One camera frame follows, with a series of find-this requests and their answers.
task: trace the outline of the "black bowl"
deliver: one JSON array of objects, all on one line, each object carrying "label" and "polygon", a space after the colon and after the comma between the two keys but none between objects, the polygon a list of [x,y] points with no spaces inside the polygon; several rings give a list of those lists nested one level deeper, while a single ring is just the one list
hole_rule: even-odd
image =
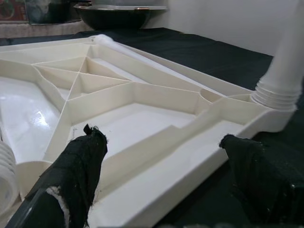
[{"label": "black bowl", "polygon": [[74,6],[81,19],[95,30],[139,29],[150,18],[149,9],[107,9],[86,4]]}]

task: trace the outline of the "metal bowl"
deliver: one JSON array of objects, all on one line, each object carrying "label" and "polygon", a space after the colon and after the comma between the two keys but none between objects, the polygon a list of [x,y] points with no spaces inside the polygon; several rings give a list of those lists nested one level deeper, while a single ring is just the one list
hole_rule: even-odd
[{"label": "metal bowl", "polygon": [[166,0],[91,0],[92,5],[162,6]]},{"label": "metal bowl", "polygon": [[81,19],[95,30],[139,29],[150,18],[149,8],[124,6],[92,6],[81,3],[74,6]]}]

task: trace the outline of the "white ribbed object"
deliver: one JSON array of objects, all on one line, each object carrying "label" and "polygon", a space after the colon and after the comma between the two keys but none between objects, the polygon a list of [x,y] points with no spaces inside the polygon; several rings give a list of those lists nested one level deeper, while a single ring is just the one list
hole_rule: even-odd
[{"label": "white ribbed object", "polygon": [[0,141],[0,215],[13,206],[19,194],[15,170],[13,151]]},{"label": "white ribbed object", "polygon": [[302,93],[303,76],[304,0],[300,0],[270,68],[251,98],[270,108],[295,110]]}]

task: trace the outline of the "white plastic part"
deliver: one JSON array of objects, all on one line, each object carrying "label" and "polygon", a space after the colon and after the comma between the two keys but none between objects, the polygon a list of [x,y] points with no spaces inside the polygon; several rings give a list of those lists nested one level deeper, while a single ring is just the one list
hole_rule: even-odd
[{"label": "white plastic part", "polygon": [[[148,59],[148,58],[146,58],[144,56],[141,56],[141,55],[139,55],[139,54],[137,54],[137,53],[135,53],[135,52],[133,52],[133,51],[125,48],[124,46],[116,43],[115,41],[113,41],[112,38],[110,38],[110,37],[108,37],[106,35],[98,35],[98,36],[96,36],[94,38],[94,42],[96,44],[107,46],[107,47],[111,48],[112,50],[118,51],[119,53],[125,54],[125,55],[130,56],[130,57],[132,57],[134,59],[137,59],[137,60],[139,60],[139,61],[141,61],[141,62],[143,62],[143,63],[145,63],[145,64],[147,64],[149,66],[152,66],[153,68],[155,68],[155,69],[157,69],[159,71],[162,71],[162,72],[165,72],[167,74],[173,75],[173,76],[175,76],[177,78],[180,78],[180,79],[184,79],[185,78],[184,75],[181,75],[178,72],[175,72],[175,71],[173,71],[173,70],[171,70],[171,69],[169,69],[169,68],[167,68],[167,67],[165,67],[165,66],[163,66],[161,64],[158,64],[158,63],[156,63],[156,62],[154,62],[154,61],[152,61],[152,60],[150,60],[150,59]],[[194,85],[198,85],[198,86],[200,86],[202,88],[208,89],[208,90],[210,90],[210,91],[212,91],[212,92],[214,92],[216,94],[223,95],[223,94],[220,94],[219,92],[217,92],[215,90],[212,90],[212,89],[210,89],[208,87],[205,87],[202,84],[197,83],[196,81],[193,81],[193,80],[189,80],[189,81],[192,84],[194,84]]]},{"label": "white plastic part", "polygon": [[10,209],[19,193],[15,168],[12,150],[0,141],[0,216]]},{"label": "white plastic part", "polygon": [[[278,132],[294,112],[256,104],[248,89],[109,38],[92,39],[0,48],[1,117],[17,163],[52,163],[86,123],[109,139],[92,228],[153,226],[227,160],[218,147],[225,134]],[[45,168],[21,171],[23,197]]]},{"label": "white plastic part", "polygon": [[22,201],[51,164],[48,161],[30,161],[17,165],[16,176]]},{"label": "white plastic part", "polygon": [[296,109],[304,77],[304,0],[299,0],[278,51],[252,100],[279,110]]}]

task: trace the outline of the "red patterned object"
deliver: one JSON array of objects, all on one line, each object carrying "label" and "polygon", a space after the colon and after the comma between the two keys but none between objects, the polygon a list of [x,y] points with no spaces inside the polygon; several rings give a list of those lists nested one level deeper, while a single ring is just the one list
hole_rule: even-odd
[{"label": "red patterned object", "polygon": [[0,0],[0,23],[27,21],[24,0]]}]

